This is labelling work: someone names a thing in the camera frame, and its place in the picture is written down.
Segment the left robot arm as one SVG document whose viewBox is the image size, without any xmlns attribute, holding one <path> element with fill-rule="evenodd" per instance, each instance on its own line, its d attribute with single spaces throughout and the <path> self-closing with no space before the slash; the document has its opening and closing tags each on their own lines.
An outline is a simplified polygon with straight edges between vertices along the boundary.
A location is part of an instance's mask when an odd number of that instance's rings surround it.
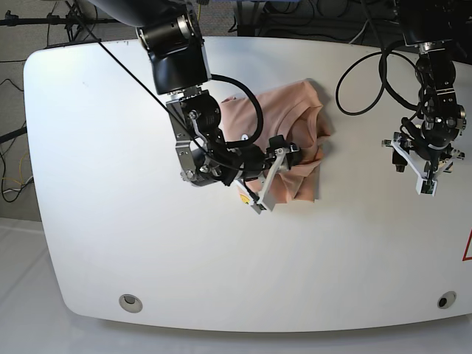
<svg viewBox="0 0 472 354">
<path fill-rule="evenodd" d="M 421 127 L 403 124 L 415 152 L 428 162 L 426 173 L 431 177 L 441 161 L 452 157 L 451 142 L 467 125 L 465 109 L 454 90 L 457 72 L 449 49 L 457 27 L 471 14 L 471 5 L 467 1 L 395 1 L 394 9 L 405 45 L 419 49 L 417 79 L 423 87 Z"/>
</svg>

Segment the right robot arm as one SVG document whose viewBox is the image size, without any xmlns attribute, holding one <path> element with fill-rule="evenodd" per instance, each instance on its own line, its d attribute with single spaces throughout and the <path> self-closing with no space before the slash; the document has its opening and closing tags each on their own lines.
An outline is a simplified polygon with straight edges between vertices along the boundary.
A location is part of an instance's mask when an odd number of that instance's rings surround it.
<svg viewBox="0 0 472 354">
<path fill-rule="evenodd" d="M 204 39 L 190 1 L 94 1 L 113 19 L 134 27 L 147 52 L 156 92 L 173 94 L 167 102 L 176 136 L 176 153 L 185 181 L 203 187 L 220 182 L 255 180 L 265 172 L 290 170 L 302 160 L 299 147 L 281 135 L 261 149 L 263 110 L 256 96 L 241 82 L 210 74 Z M 256 127 L 245 140 L 224 138 L 221 109 L 201 85 L 210 80 L 229 83 L 243 91 L 255 109 Z"/>
</svg>

